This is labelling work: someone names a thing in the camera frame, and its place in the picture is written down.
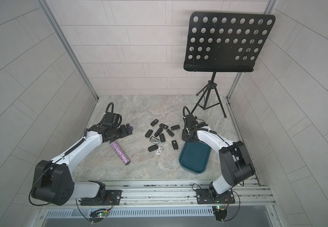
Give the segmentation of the silver BMW key fob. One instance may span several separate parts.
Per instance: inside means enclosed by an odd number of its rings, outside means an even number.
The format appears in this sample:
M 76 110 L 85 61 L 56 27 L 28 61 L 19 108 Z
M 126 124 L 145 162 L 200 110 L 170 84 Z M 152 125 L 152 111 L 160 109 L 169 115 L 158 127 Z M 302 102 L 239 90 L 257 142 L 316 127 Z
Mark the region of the silver BMW key fob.
M 158 139 L 158 138 L 156 138 L 156 137 L 154 137 L 154 136 L 151 136 L 151 137 L 149 138 L 149 141 L 150 141 L 151 143 L 154 143 L 154 144 L 158 144 L 158 143 L 161 142 L 160 139 Z

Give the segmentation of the right circuit board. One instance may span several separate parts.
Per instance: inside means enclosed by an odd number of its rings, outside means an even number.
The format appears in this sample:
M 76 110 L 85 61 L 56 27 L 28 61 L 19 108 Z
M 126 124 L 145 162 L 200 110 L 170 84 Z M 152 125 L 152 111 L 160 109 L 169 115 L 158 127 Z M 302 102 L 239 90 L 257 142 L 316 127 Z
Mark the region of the right circuit board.
M 216 221 L 224 222 L 226 221 L 227 215 L 228 215 L 228 205 L 217 205 L 213 206 L 213 214 L 216 219 Z

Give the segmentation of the black music stand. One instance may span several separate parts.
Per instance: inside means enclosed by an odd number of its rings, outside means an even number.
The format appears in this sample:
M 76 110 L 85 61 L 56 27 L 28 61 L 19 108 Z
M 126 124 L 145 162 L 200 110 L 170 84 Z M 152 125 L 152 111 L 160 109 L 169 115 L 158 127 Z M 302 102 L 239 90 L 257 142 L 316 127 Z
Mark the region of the black music stand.
M 183 68 L 210 72 L 195 108 L 209 109 L 212 91 L 218 95 L 215 77 L 220 72 L 252 72 L 276 17 L 264 14 L 194 12 L 189 18 Z

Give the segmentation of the black key fob bottom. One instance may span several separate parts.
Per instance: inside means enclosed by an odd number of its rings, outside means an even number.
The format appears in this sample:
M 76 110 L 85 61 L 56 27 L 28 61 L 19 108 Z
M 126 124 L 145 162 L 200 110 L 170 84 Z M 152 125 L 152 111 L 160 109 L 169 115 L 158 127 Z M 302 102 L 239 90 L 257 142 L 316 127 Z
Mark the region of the black key fob bottom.
M 159 147 L 157 144 L 154 144 L 154 145 L 148 147 L 149 152 L 156 151 L 158 149 L 159 149 Z

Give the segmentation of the teal storage tray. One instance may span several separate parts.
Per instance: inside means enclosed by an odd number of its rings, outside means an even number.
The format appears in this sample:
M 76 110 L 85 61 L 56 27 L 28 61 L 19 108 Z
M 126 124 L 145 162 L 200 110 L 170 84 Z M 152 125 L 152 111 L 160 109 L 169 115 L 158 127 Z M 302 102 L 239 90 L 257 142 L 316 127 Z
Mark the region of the teal storage tray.
M 180 166 L 193 173 L 202 174 L 207 167 L 211 148 L 203 142 L 185 142 L 179 156 Z

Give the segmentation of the left circuit board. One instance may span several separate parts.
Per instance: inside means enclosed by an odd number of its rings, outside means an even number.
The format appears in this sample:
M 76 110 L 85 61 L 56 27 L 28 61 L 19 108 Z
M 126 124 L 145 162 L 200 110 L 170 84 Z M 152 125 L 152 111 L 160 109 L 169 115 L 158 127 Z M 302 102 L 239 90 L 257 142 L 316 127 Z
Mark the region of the left circuit board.
M 105 217 L 107 217 L 110 214 L 110 209 L 98 209 L 95 211 L 92 211 L 89 216 L 89 220 L 92 223 L 100 223 Z

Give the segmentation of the white key fob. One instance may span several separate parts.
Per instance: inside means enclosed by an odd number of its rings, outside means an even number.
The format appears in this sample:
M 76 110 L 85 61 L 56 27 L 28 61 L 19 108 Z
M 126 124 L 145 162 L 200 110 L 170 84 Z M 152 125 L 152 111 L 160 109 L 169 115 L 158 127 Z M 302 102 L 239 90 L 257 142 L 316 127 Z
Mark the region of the white key fob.
M 159 148 L 156 150 L 155 154 L 156 154 L 156 155 L 160 155 L 160 154 L 163 152 L 163 150 L 164 150 L 163 147 L 159 147 Z

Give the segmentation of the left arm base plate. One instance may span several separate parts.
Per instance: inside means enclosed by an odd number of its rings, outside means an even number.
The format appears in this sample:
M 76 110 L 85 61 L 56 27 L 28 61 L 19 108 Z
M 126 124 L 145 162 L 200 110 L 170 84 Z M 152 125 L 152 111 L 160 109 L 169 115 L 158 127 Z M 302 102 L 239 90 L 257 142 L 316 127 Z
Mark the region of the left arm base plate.
M 94 198 L 82 198 L 79 200 L 82 206 L 117 206 L 120 203 L 122 190 L 99 191 Z

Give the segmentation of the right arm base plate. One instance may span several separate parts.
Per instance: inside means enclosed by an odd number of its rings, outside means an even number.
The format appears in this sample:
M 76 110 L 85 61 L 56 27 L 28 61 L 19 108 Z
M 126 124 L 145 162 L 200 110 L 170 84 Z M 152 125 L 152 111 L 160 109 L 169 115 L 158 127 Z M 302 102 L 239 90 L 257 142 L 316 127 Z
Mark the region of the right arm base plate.
M 234 204 L 235 197 L 231 190 L 217 194 L 209 189 L 195 189 L 198 204 Z

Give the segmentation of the black VW key top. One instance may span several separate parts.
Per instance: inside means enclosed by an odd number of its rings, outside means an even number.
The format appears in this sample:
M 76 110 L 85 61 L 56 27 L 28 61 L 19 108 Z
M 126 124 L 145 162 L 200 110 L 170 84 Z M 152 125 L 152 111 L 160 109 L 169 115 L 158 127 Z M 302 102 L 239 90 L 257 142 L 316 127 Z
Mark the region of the black VW key top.
M 155 120 L 153 120 L 153 121 L 150 123 L 150 125 L 151 125 L 152 127 L 154 127 L 154 126 L 156 126 L 158 123 L 159 123 L 159 120 L 158 120 L 158 119 L 155 119 Z

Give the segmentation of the circuit board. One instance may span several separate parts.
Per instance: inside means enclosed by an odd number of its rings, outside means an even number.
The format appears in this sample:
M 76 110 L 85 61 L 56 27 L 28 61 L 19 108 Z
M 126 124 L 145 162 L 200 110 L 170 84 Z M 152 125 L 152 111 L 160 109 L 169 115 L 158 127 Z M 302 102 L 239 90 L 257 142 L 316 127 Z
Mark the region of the circuit board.
M 107 217 L 110 214 L 110 209 L 98 209 L 95 211 L 92 211 L 89 216 L 89 220 L 92 223 L 100 223 L 105 217 Z
M 213 206 L 213 214 L 216 219 L 216 221 L 224 222 L 226 221 L 227 215 L 228 215 L 228 205 L 217 205 Z

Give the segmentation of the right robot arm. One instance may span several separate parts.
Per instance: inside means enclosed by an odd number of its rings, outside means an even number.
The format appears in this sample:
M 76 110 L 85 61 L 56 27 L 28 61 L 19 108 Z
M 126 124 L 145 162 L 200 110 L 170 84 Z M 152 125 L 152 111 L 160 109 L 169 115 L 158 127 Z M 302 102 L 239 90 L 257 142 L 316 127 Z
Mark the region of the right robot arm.
M 255 167 L 242 141 L 233 142 L 212 130 L 206 123 L 185 123 L 182 140 L 202 142 L 219 155 L 221 175 L 210 183 L 209 191 L 221 195 L 255 175 Z

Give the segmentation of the black chrome key fob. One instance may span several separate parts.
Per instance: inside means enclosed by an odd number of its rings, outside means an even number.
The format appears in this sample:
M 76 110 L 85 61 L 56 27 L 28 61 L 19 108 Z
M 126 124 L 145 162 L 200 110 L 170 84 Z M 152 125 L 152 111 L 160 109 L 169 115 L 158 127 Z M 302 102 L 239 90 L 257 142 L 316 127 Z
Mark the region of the black chrome key fob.
M 170 129 L 167 129 L 166 132 L 168 133 L 168 135 L 170 137 L 173 137 L 174 136 L 174 133 Z

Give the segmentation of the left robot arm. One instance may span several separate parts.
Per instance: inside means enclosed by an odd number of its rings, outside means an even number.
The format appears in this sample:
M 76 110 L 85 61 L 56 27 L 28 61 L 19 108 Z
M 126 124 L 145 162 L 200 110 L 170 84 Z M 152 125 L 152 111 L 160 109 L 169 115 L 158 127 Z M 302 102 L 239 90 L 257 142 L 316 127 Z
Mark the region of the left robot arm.
M 88 154 L 105 142 L 109 142 L 128 165 L 130 160 L 116 140 L 131 135 L 132 131 L 129 124 L 118 128 L 95 124 L 85 129 L 83 137 L 68 150 L 51 160 L 42 160 L 35 166 L 29 199 L 58 206 L 69 200 L 76 200 L 82 206 L 119 205 L 121 190 L 106 190 L 105 184 L 99 181 L 74 181 L 72 172 Z

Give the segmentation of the purple glitter tube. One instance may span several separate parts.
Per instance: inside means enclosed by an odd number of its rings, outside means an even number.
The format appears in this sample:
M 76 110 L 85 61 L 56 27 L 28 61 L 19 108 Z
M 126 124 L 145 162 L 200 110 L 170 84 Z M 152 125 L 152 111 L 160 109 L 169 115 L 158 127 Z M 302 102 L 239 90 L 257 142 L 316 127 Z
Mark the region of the purple glitter tube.
M 130 159 L 124 152 L 124 150 L 121 148 L 121 146 L 116 142 L 110 143 L 111 148 L 116 152 L 118 157 L 121 159 L 121 161 L 127 166 L 130 164 Z

